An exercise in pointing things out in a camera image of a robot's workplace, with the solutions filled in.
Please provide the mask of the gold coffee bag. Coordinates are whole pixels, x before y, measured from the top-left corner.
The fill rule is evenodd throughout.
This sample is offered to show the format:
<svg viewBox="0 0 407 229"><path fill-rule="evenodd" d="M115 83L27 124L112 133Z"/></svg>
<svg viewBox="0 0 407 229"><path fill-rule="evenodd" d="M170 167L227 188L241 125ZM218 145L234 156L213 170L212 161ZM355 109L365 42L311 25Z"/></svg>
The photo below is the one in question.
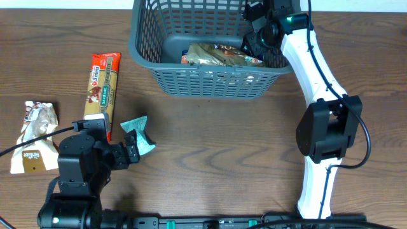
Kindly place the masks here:
<svg viewBox="0 0 407 229"><path fill-rule="evenodd" d="M186 58L189 64L200 64L201 66L265 67L262 60L247 55L233 46L214 43L190 44Z"/></svg>

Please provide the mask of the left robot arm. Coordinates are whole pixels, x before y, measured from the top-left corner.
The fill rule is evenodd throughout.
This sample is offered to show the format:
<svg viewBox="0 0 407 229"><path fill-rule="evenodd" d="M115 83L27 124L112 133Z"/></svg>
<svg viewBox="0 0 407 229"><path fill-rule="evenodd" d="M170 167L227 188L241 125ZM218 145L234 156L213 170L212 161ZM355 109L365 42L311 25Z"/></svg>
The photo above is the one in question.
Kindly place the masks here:
<svg viewBox="0 0 407 229"><path fill-rule="evenodd" d="M46 200L37 216L40 228L133 228L124 212L103 209L100 194L114 170L139 162L137 132L110 144L107 119L75 121L74 135L59 144L59 176L48 185Z"/></svg>

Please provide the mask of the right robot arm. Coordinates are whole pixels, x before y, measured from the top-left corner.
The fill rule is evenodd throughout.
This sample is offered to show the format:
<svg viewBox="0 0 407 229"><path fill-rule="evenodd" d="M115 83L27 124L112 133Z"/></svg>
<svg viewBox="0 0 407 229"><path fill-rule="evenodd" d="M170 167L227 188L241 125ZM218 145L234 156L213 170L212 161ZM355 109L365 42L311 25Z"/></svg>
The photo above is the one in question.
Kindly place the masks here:
<svg viewBox="0 0 407 229"><path fill-rule="evenodd" d="M303 91L307 109L296 128L296 143L305 171L297 210L305 219L327 219L336 171L357 128L367 129L362 102L333 76L317 43L311 11L295 12L293 1L254 1L245 3L242 16L253 28L243 38L242 51L259 60L280 51Z"/></svg>

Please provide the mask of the orange spaghetti packet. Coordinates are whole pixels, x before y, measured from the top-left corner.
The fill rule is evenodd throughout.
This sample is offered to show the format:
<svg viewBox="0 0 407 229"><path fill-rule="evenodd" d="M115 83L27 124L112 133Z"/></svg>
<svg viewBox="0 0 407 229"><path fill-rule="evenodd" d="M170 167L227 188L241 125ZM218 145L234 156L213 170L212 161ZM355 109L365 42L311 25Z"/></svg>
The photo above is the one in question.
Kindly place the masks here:
<svg viewBox="0 0 407 229"><path fill-rule="evenodd" d="M86 91L84 119L105 118L106 136L109 142L120 60L120 52L93 54Z"/></svg>

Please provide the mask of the teal snack wrapper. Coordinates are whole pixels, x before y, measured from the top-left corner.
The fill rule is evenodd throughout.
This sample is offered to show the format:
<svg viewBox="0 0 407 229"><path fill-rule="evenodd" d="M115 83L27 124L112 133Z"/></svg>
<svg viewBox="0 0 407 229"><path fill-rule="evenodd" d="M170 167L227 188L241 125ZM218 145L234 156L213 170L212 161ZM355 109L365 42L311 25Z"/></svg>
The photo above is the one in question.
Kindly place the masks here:
<svg viewBox="0 0 407 229"><path fill-rule="evenodd" d="M136 131L137 147L140 155L145 155L156 147L156 144L148 137L147 133L145 132L147 120L147 116L142 116L120 124L122 129L126 133L129 133L132 130Z"/></svg>

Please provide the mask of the multicolour carton pack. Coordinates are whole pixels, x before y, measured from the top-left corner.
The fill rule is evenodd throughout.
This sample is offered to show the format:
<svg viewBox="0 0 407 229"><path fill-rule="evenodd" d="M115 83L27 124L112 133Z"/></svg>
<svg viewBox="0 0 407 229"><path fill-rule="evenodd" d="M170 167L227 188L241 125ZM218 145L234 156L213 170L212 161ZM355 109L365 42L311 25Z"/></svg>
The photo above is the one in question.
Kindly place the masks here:
<svg viewBox="0 0 407 229"><path fill-rule="evenodd" d="M188 51L187 50L183 50L182 52L181 52L181 63L182 64L188 64L189 62L188 62L188 60L187 60L187 54L188 54Z"/></svg>

